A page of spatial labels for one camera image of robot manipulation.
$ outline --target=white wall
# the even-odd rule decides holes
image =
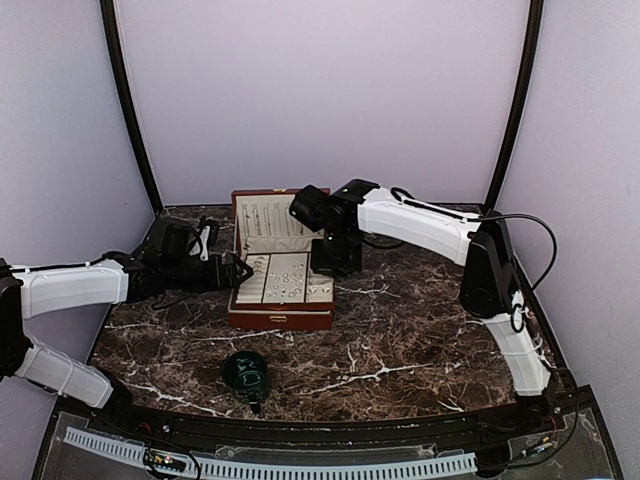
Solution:
[[[3,0],[0,45],[0,256],[33,265],[131,249],[152,212],[99,2]],[[59,312],[27,328],[86,359],[105,311]],[[54,400],[21,380],[0,383],[0,477],[30,478]]]
[[[166,204],[354,177],[484,201],[528,0],[117,5]]]
[[[568,362],[591,383],[627,478],[640,478],[640,2],[547,2],[503,212],[546,219],[560,255],[540,287]],[[535,277],[549,244],[511,225]]]

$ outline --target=marble countertop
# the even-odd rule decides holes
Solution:
[[[201,215],[214,218],[221,223],[214,250],[232,247],[230,207],[175,207],[164,215],[194,224]],[[493,337],[457,301],[461,280],[461,267],[412,245],[365,247],[364,271],[336,282],[330,331],[233,329],[230,293],[209,292],[164,310],[152,308],[156,301],[117,306],[92,364],[119,377],[138,405],[217,417],[256,418],[220,376],[237,350],[269,362],[264,420],[390,420],[510,403],[511,376]]]

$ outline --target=open jewelry box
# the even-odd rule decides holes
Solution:
[[[254,274],[229,301],[232,327],[328,330],[335,311],[334,280],[311,271],[311,241],[322,238],[289,214],[298,190],[232,194],[234,249]]]

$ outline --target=dark green mug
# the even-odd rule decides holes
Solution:
[[[260,413],[260,404],[269,396],[269,368],[264,357],[243,350],[229,355],[222,364],[222,379],[236,398]]]

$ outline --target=black post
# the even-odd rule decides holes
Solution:
[[[138,125],[138,117],[133,107],[133,97],[129,89],[129,81],[127,79],[127,71],[124,66],[124,58],[122,56],[122,46],[120,45],[120,36],[118,35],[118,24],[116,22],[116,12],[113,0],[100,0],[100,8],[102,10],[102,23],[104,24],[104,33],[107,38],[107,47],[109,49],[109,57],[111,58],[111,68],[113,77],[116,81],[118,96],[120,97],[120,107],[124,115],[124,121],[129,132],[129,139],[133,147],[133,153],[138,163],[138,169],[142,176],[144,188],[151,202],[151,206],[156,213],[160,213],[164,206],[158,192],[158,186],[153,178],[151,164],[147,151],[144,148],[140,126]]]
[[[524,104],[527,99],[529,82],[533,71],[533,61],[536,56],[540,25],[542,23],[543,4],[544,0],[531,0],[531,4],[529,6],[529,20],[527,21],[524,47],[522,48],[518,80],[516,82],[516,89],[513,95],[513,102],[511,103],[511,111],[509,112],[507,128],[505,129],[502,146],[500,147],[500,154],[498,155],[498,162],[496,163],[496,168],[493,172],[493,178],[491,179],[487,198],[484,201],[485,211],[496,207],[498,197],[500,196],[500,190],[502,189],[502,184],[504,183],[505,176],[507,175],[507,169],[509,168],[509,161],[511,160],[511,154],[513,153],[513,146],[515,145],[516,137],[518,136],[518,128],[520,127],[520,120],[522,119],[522,112],[524,111]]]

